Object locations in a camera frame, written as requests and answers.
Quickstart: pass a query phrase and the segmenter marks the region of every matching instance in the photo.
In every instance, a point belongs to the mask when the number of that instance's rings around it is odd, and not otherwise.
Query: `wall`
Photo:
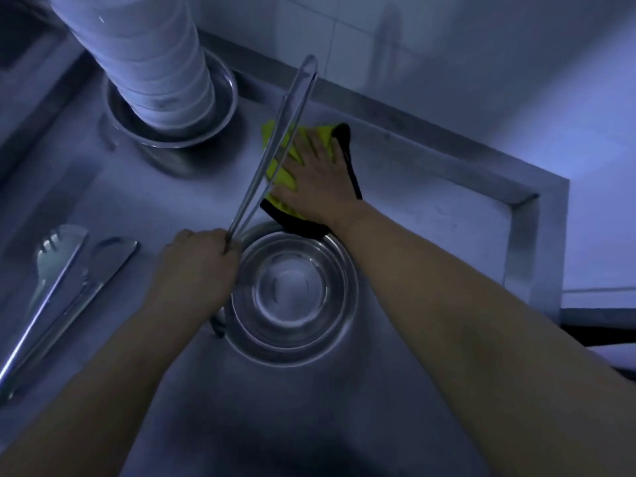
[[[564,306],[636,307],[636,0],[190,0],[206,31],[572,181]]]

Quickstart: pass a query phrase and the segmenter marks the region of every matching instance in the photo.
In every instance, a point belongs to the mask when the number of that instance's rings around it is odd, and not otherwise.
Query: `stack of white bowls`
[[[49,0],[132,110],[189,136],[211,119],[214,86],[186,0]]]

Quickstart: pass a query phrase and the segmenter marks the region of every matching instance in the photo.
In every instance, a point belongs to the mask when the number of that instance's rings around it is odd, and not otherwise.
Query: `stainless steel countertop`
[[[241,99],[197,177],[158,171],[127,140],[109,149],[97,132],[96,76],[0,187],[0,337],[28,299],[33,247],[47,229],[80,224],[93,242],[117,235],[142,244],[60,340],[44,376],[0,408],[0,445],[138,308],[157,254],[177,231],[229,226],[261,155],[260,126],[274,117],[294,71],[215,37],[203,42],[237,71]],[[303,124],[341,121],[352,127],[366,200],[558,314],[567,181],[321,81]],[[259,212],[252,224],[267,220]],[[70,282],[60,300],[73,293]],[[165,375],[124,470],[326,473],[489,474],[364,279],[348,337],[306,366],[261,366],[202,328]]]

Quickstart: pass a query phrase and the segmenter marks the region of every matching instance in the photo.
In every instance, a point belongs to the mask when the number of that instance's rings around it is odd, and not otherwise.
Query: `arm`
[[[0,475],[116,476],[172,361],[234,286],[223,231],[180,232],[138,313],[0,456]]]
[[[335,162],[294,142],[298,192],[274,195],[343,241],[393,326],[504,475],[632,475],[636,387],[490,280],[358,201]],[[314,147],[320,147],[313,141]]]

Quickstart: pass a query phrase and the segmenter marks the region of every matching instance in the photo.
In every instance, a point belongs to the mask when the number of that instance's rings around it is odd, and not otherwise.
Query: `stainless steel bowl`
[[[355,266],[333,236],[320,241],[261,224],[241,238],[237,285],[224,308],[228,341],[252,360],[298,365],[345,335],[358,301]]]
[[[217,55],[203,48],[207,68],[214,84],[214,111],[204,120],[204,125],[196,127],[195,133],[187,138],[169,136],[157,132],[142,121],[123,100],[115,84],[104,76],[103,95],[106,114],[122,132],[143,145],[160,149],[182,149],[205,142],[227,126],[239,103],[239,90],[234,73]]]

